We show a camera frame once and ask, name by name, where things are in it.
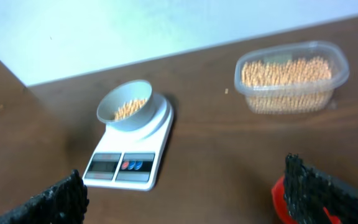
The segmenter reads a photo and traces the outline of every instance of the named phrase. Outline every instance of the wooden table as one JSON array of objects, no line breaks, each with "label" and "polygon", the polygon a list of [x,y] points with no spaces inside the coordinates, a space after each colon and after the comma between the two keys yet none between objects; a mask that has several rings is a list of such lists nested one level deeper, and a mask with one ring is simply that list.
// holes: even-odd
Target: wooden table
[{"label": "wooden table", "polygon": [[[350,63],[350,79],[335,92],[331,109],[251,113],[234,90],[237,59],[306,40],[338,44]],[[157,185],[150,192],[90,188],[85,223],[279,223],[270,189],[289,152],[358,187],[356,18],[30,89],[0,63],[0,214],[70,169],[83,172],[104,131],[95,115],[100,99],[137,78],[150,81],[175,107]]]}]

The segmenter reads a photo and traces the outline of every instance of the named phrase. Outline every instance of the red button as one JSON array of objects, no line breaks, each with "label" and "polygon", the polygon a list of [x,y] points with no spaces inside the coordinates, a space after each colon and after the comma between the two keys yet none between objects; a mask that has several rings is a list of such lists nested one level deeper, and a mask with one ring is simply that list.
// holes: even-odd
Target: red button
[{"label": "red button", "polygon": [[128,167],[128,165],[129,165],[129,161],[124,161],[122,163],[121,169],[126,169]]}]

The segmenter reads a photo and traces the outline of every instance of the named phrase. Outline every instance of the white digital scale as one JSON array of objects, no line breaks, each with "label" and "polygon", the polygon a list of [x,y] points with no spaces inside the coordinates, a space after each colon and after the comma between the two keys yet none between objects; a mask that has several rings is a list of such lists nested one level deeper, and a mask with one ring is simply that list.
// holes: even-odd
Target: white digital scale
[{"label": "white digital scale", "polygon": [[106,125],[86,167],[85,185],[131,190],[150,190],[154,186],[173,109],[162,95],[154,93],[152,97],[156,111],[145,126],[125,132]]}]

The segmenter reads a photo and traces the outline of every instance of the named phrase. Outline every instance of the gray bowl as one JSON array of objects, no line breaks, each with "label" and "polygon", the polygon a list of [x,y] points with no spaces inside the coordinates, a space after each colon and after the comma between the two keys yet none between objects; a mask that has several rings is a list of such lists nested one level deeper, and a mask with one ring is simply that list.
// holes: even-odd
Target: gray bowl
[{"label": "gray bowl", "polygon": [[[114,112],[134,99],[147,99],[146,103],[132,115],[114,120]],[[98,119],[120,131],[133,131],[145,126],[155,113],[152,85],[145,80],[134,80],[124,83],[107,94],[98,106]]]}]

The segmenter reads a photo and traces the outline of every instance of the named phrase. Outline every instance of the white wall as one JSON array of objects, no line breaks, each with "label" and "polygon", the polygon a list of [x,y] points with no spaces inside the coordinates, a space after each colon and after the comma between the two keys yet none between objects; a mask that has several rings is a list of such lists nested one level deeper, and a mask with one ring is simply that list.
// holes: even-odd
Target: white wall
[{"label": "white wall", "polygon": [[0,0],[0,60],[36,85],[358,15],[358,0]]}]

